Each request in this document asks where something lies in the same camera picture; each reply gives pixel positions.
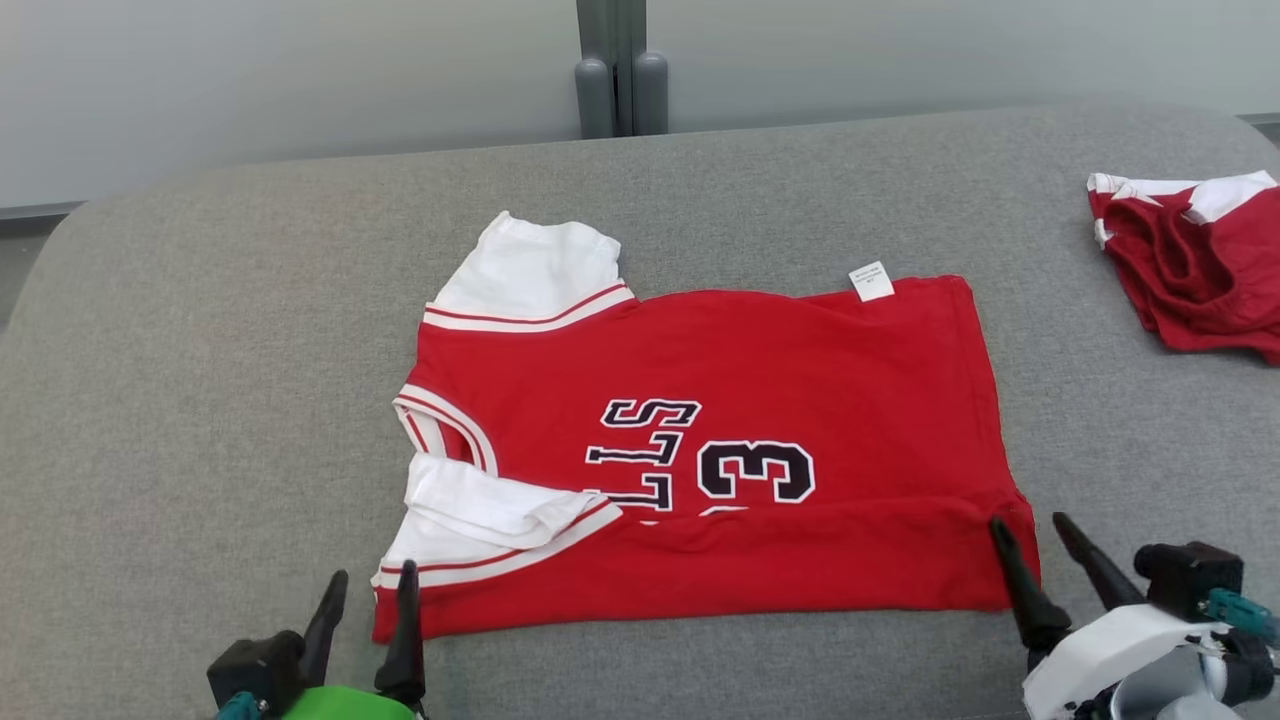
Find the gray bracket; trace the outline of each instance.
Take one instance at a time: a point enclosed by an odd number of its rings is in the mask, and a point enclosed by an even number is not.
[[[577,32],[582,137],[667,132],[667,60],[645,47],[645,0],[577,0]]]

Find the basketball jersey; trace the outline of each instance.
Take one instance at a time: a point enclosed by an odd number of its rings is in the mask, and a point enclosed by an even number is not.
[[[1146,331],[1172,350],[1251,347],[1280,365],[1280,187],[1094,173],[1094,231]]]
[[[503,213],[396,398],[426,637],[579,620],[1009,606],[988,523],[1038,569],[973,295],[637,300],[618,243]]]

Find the clothing tag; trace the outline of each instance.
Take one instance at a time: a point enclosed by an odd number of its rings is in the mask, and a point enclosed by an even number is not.
[[[863,302],[893,295],[893,281],[888,279],[888,273],[879,260],[849,273],[849,279],[854,281],[854,290]]]

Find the white robot part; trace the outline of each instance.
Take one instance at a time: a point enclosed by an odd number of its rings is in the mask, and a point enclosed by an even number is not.
[[[1032,720],[1070,720],[1103,689],[1208,633],[1221,623],[1188,623],[1152,605],[1116,607],[1062,639],[1023,682]]]
[[[1240,716],[1212,697],[1199,694],[1174,701],[1156,720],[1240,720]]]

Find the gray cushion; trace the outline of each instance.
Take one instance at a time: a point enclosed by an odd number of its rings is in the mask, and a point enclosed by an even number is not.
[[[1044,521],[1114,556],[1201,538],[1280,605],[1280,375],[1171,355],[1091,234],[1084,181],[1280,156],[1210,111],[1088,105],[285,163],[76,211],[0,338],[0,716],[197,717],[233,639],[353,578],[330,682],[370,687],[365,579],[402,514],[390,409],[421,304],[502,209],[623,243],[640,297],[813,293],[883,260],[973,284],[1048,591]],[[859,573],[859,568],[836,571]],[[433,641],[433,717],[1015,717],[1007,615],[596,623]],[[1261,717],[1267,708],[1254,710]]]

